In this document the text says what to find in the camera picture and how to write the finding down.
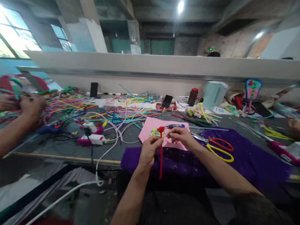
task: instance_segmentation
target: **sleeve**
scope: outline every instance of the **sleeve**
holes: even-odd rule
[[[292,225],[291,218],[280,211],[266,197],[257,194],[241,194],[233,199],[237,213],[236,218],[231,220],[230,225]]]

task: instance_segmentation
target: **purple cloth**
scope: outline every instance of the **purple cloth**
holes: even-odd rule
[[[204,138],[221,138],[230,143],[234,148],[234,151],[230,152],[234,157],[234,162],[229,163],[229,165],[236,169],[261,192],[270,192],[270,190],[272,190],[275,194],[278,191],[276,190],[278,184],[289,178],[292,166],[262,150],[248,139],[239,135],[235,130],[208,130],[202,132],[200,135]],[[123,170],[129,173],[134,172],[138,165],[141,148],[142,147],[132,147],[125,149],[121,160],[121,168]],[[221,157],[229,159],[225,154],[219,151],[215,152]],[[152,167],[152,173],[157,174],[157,176],[159,172],[159,155],[160,153],[156,155]],[[162,178],[164,179],[174,174],[177,178],[186,178],[188,176],[205,181],[207,181],[207,178],[212,179],[207,169],[193,153],[175,148],[164,148]]]

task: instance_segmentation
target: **pink foam sheet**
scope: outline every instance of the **pink foam sheet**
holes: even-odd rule
[[[143,129],[141,130],[138,138],[141,140],[142,143],[144,143],[145,140],[147,140],[150,136],[151,136],[151,131],[154,128],[159,128],[159,127],[165,127],[167,125],[170,124],[184,124],[185,127],[189,129],[188,123],[186,122],[175,122],[175,121],[167,121],[167,120],[160,120],[160,119],[156,119],[156,118],[151,118],[151,117],[147,117],[145,124],[143,126]],[[165,128],[165,133],[166,135],[168,134],[170,129]],[[171,138],[165,137],[163,144],[163,147],[168,147],[168,148],[178,148],[181,150],[185,150],[187,151],[187,149],[183,146],[183,144],[181,142],[178,142],[177,144],[172,143]]]

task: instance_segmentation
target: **marker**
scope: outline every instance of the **marker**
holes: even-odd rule
[[[184,128],[185,125],[184,124],[170,124],[168,126],[165,126],[166,128],[172,129],[174,127],[180,127],[180,128]]]

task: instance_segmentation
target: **red pipe cleaner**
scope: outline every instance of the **red pipe cleaner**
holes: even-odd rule
[[[160,138],[163,138],[163,131],[165,127],[157,128],[157,131],[160,132]],[[160,168],[159,168],[159,180],[163,177],[163,145],[160,146]]]

